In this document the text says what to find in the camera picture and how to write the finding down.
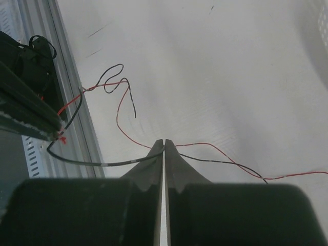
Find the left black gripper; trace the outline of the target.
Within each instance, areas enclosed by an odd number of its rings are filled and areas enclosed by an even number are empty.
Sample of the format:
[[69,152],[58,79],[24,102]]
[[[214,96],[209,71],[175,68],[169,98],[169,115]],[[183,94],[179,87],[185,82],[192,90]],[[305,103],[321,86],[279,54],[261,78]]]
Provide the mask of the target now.
[[59,138],[61,119],[52,109],[58,107],[56,57],[43,36],[34,35],[25,45],[1,32],[1,130],[45,141]]

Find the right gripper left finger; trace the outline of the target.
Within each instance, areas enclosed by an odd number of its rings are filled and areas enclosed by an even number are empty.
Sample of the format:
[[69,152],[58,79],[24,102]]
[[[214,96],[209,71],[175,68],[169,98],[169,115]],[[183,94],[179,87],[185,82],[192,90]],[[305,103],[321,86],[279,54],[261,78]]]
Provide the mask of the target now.
[[146,192],[151,186],[159,185],[162,173],[163,150],[163,140],[159,139],[154,143],[147,155],[147,157],[153,155],[154,157],[139,162],[121,178],[134,182],[142,192]]

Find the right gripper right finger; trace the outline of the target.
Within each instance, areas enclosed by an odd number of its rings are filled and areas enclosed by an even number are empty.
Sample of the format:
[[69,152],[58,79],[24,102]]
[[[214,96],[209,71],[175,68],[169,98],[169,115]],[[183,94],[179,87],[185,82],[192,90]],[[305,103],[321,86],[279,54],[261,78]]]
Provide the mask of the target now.
[[165,166],[168,188],[175,189],[177,193],[182,193],[190,184],[211,184],[182,158],[174,143],[169,139],[165,141]]

